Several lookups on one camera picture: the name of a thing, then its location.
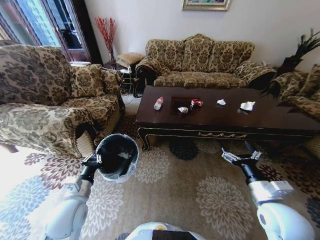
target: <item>floor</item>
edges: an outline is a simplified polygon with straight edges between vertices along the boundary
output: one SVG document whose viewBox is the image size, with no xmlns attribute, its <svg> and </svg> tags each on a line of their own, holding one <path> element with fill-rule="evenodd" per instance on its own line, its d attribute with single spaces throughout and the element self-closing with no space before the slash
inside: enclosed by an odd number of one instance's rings
<svg viewBox="0 0 320 240">
<path fill-rule="evenodd" d="M 127 94 L 123 100 L 125 117 L 116 132 L 141 146 L 133 124 L 141 99 Z M 230 152 L 245 153 L 242 142 L 224 144 Z M 217 141 L 163 137 L 152 146 L 140 153 L 135 173 L 124 183 L 106 182 L 96 173 L 81 239 L 124 240 L 146 222 L 173 224 L 208 240 L 267 239 L 242 171 L 221 158 Z M 64 196 L 63 180 L 81 173 L 80 162 L 28 148 L 0 154 L 0 239 L 39 239 L 46 214 Z M 258 168 L 270 180 L 289 181 L 295 191 L 284 203 L 306 217 L 319 238 L 320 162 L 297 148 L 278 158 L 264 154 Z"/>
</svg>

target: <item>sofa cushion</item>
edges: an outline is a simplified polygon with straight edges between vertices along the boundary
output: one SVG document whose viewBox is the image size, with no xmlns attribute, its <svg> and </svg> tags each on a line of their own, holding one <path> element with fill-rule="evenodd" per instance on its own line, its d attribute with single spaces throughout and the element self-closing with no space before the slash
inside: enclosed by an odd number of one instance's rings
<svg viewBox="0 0 320 240">
<path fill-rule="evenodd" d="M 130 65 L 134 65 L 138 62 L 140 62 L 145 56 L 137 53 L 137 52 L 127 52 L 120 54 L 116 61 L 117 64 L 120 64 L 121 66 L 124 66 L 126 68 L 130 67 Z"/>
<path fill-rule="evenodd" d="M 176 40 L 151 39 L 145 47 L 147 57 L 159 60 L 172 71 L 181 71 L 185 43 Z"/>
<path fill-rule="evenodd" d="M 304 96 L 291 96 L 288 98 L 288 100 L 320 121 L 319 101 L 311 100 Z"/>
<path fill-rule="evenodd" d="M 104 95 L 102 86 L 102 66 L 92 64 L 89 66 L 71 67 L 71 96 L 74 98 L 98 97 Z"/>
<path fill-rule="evenodd" d="M 0 47 L 0 104 L 57 106 L 71 95 L 70 64 L 56 47 Z"/>
<path fill-rule="evenodd" d="M 299 92 L 301 97 L 310 97 L 320 89 L 320 65 L 313 65 L 305 84 Z"/>
<path fill-rule="evenodd" d="M 158 76 L 153 85 L 163 87 L 183 87 L 184 79 L 180 71 L 171 71 L 167 76 Z"/>
<path fill-rule="evenodd" d="M 73 98 L 61 106 L 68 108 L 82 108 L 89 111 L 98 128 L 104 129 L 110 116 L 119 107 L 118 97 L 115 94 L 95 97 Z"/>
<path fill-rule="evenodd" d="M 184 86 L 188 88 L 239 88 L 246 82 L 230 73 L 224 72 L 182 72 Z"/>
<path fill-rule="evenodd" d="M 255 45 L 249 41 L 215 41 L 208 72 L 230 73 L 251 57 Z"/>
<path fill-rule="evenodd" d="M 207 72 L 214 41 L 197 34 L 184 40 L 184 44 L 182 71 Z"/>
</svg>

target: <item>plastic bottle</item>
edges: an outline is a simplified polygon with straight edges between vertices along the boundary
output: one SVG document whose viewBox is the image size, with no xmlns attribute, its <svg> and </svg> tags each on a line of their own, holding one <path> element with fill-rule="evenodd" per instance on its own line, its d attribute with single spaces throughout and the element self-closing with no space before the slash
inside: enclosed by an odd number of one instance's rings
<svg viewBox="0 0 320 240">
<path fill-rule="evenodd" d="M 154 108 L 155 110 L 160 110 L 163 102 L 164 102 L 164 98 L 163 98 L 162 96 L 159 97 L 158 100 L 155 102 L 153 108 Z"/>
</svg>

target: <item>crumpled paper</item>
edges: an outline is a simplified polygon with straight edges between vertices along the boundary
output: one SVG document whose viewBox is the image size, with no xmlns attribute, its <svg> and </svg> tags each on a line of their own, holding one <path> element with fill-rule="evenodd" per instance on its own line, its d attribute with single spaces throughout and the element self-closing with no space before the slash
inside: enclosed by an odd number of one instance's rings
<svg viewBox="0 0 320 240">
<path fill-rule="evenodd" d="M 224 99 L 220 99 L 220 100 L 216 101 L 216 103 L 217 103 L 217 104 L 220 104 L 220 105 L 222 105 L 222 106 L 224 106 L 224 105 L 227 104 Z"/>
<path fill-rule="evenodd" d="M 184 107 L 184 106 L 178 107 L 178 110 L 179 110 L 182 114 L 187 114 L 187 113 L 188 113 L 188 108 L 187 108 L 187 107 Z"/>
<path fill-rule="evenodd" d="M 243 102 L 240 105 L 240 108 L 246 111 L 252 111 L 255 105 L 255 101 L 247 101 L 247 102 Z"/>
</svg>

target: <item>throw pillow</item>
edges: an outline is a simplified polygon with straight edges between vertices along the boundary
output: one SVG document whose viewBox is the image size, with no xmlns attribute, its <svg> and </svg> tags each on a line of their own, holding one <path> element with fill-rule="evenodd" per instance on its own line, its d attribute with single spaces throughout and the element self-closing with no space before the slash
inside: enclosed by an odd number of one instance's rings
<svg viewBox="0 0 320 240">
<path fill-rule="evenodd" d="M 98 97 L 105 95 L 102 86 L 102 66 L 71 66 L 71 96 L 74 98 Z"/>
<path fill-rule="evenodd" d="M 215 41 L 208 62 L 209 73 L 233 74 L 251 57 L 255 45 L 249 41 Z"/>
<path fill-rule="evenodd" d="M 313 65 L 298 96 L 310 97 L 320 89 L 320 65 Z"/>
<path fill-rule="evenodd" d="M 134 65 L 137 62 L 140 62 L 145 56 L 136 52 L 128 52 L 119 55 L 118 61 L 116 61 L 121 66 L 128 68 L 130 65 Z"/>
</svg>

